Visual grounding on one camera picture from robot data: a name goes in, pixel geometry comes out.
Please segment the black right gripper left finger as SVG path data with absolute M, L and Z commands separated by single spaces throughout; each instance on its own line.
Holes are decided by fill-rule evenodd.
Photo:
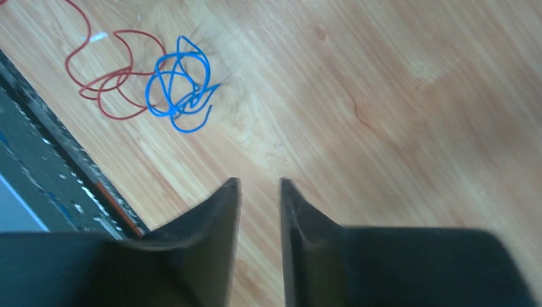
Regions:
M 1 235 L 2 306 L 226 306 L 240 180 L 137 240 L 88 232 Z

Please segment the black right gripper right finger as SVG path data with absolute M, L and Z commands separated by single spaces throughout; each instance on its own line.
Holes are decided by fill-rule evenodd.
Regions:
M 535 306 L 503 243 L 475 228 L 342 226 L 280 181 L 286 306 Z

